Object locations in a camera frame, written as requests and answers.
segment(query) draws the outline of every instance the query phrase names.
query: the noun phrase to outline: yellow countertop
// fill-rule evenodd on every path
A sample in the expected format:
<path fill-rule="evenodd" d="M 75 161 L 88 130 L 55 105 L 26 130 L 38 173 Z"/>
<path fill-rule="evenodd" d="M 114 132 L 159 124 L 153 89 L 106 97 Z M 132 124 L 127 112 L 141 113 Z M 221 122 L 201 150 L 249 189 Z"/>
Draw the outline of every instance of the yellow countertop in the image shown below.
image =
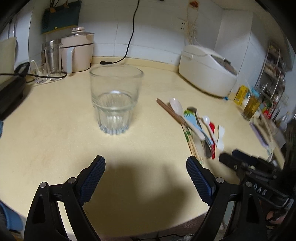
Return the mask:
<path fill-rule="evenodd" d="M 181 126 L 156 103 L 176 97 L 225 127 L 225 151 L 238 148 L 267 158 L 249 123 L 232 101 L 201 93 L 177 73 L 139 67 L 144 72 L 130 129 L 104 134 L 90 96 L 88 71 L 31 88 L 4 121 L 0 138 L 0 199 L 27 216 L 38 185 L 64 183 L 97 155 L 106 170 L 84 210 L 99 235 L 124 236 L 163 230 L 208 210 L 186 171 L 191 155 Z M 230 183 L 235 172 L 215 160 L 204 167 Z M 65 228 L 72 232 L 61 207 Z"/>

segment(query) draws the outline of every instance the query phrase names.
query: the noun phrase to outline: chopsticks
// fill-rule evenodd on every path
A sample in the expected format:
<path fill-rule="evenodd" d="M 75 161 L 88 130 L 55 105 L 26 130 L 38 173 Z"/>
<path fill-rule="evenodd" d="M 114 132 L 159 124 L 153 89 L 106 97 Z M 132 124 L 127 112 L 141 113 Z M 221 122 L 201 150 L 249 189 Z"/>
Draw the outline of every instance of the chopsticks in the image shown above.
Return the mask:
<path fill-rule="evenodd" d="M 189 149 L 190 149 L 190 152 L 191 152 L 191 155 L 195 156 L 196 159 L 201 162 L 202 159 L 201 157 L 199 156 L 198 154 L 198 151 L 196 149 L 196 146 L 194 144 L 194 141 L 193 141 L 193 138 L 192 138 L 192 135 L 190 133 L 190 130 L 189 128 L 187 127 L 186 125 L 186 122 L 184 121 L 183 118 L 181 118 L 178 114 L 176 114 L 171 107 L 169 107 L 168 105 L 166 105 L 164 102 L 162 102 L 160 99 L 156 99 L 156 102 L 162 107 L 164 108 L 177 122 L 179 122 L 182 126 L 182 129 L 183 129 L 183 132 L 184 132 L 184 135 L 185 135 L 185 138 L 187 140 L 187 143 L 188 143 L 188 146 L 189 146 Z"/>

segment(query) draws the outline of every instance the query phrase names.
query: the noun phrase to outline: small white spoon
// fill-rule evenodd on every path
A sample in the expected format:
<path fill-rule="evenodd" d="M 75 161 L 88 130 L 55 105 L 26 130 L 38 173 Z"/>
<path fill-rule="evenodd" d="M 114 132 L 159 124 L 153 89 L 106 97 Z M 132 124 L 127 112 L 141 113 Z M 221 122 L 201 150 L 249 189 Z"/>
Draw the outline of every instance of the small white spoon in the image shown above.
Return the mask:
<path fill-rule="evenodd" d="M 223 143 L 223 136 L 224 136 L 224 133 L 225 133 L 225 128 L 223 126 L 219 126 L 218 127 L 218 141 L 217 141 L 217 148 L 220 150 L 220 151 L 223 151 L 224 150 L 224 143 Z"/>
<path fill-rule="evenodd" d="M 186 118 L 184 118 L 183 107 L 182 107 L 181 103 L 176 98 L 171 98 L 170 105 L 171 105 L 173 111 L 177 115 L 181 116 L 183 118 L 183 120 L 186 122 L 186 124 L 190 127 L 190 129 L 192 129 L 195 132 L 195 134 L 198 135 L 199 139 L 201 141 L 203 141 L 205 139 L 204 134 L 199 129 L 197 129 L 190 121 L 188 121 L 188 120 L 186 120 Z"/>
<path fill-rule="evenodd" d="M 210 133 L 211 137 L 213 138 L 213 141 L 214 141 L 215 145 L 217 146 L 217 139 L 216 139 L 214 133 L 212 132 L 211 127 L 210 127 L 210 118 L 208 116 L 203 116 L 202 120 L 203 120 L 203 123 L 206 125 L 207 129 L 209 130 L 209 133 Z"/>

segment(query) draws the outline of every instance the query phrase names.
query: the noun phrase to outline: dark green hanging board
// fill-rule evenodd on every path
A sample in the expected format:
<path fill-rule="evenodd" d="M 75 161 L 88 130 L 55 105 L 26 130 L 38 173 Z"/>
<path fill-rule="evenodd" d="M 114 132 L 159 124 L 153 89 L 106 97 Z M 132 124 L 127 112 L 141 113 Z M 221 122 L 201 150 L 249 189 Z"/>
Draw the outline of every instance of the dark green hanging board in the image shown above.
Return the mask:
<path fill-rule="evenodd" d="M 69 8 L 63 5 L 55 7 L 54 13 L 46 9 L 42 18 L 42 34 L 68 27 L 77 27 L 81 1 L 68 3 Z"/>

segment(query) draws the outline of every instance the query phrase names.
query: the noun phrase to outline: red utensil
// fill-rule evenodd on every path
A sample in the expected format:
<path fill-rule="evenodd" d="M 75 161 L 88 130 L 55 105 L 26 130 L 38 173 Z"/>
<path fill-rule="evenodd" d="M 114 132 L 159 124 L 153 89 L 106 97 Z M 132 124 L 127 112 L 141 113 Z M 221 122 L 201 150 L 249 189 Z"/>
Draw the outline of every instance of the red utensil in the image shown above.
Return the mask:
<path fill-rule="evenodd" d="M 214 133 L 214 131 L 215 131 L 215 125 L 214 125 L 214 123 L 210 122 L 210 128 L 211 128 L 212 132 Z M 215 159 L 215 153 L 216 153 L 215 143 L 212 145 L 212 147 L 214 149 L 214 154 L 212 155 L 212 159 L 214 160 Z"/>

